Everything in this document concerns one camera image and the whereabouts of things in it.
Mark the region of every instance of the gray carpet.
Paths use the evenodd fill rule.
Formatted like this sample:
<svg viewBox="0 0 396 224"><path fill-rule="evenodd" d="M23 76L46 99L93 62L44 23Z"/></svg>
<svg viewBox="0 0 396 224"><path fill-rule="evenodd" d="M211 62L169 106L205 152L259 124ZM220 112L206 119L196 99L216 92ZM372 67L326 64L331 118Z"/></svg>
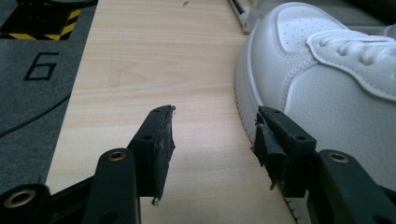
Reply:
<svg viewBox="0 0 396 224"><path fill-rule="evenodd" d="M16 6L0 1L0 25ZM94 12L67 40L0 39L0 194L45 183Z"/></svg>

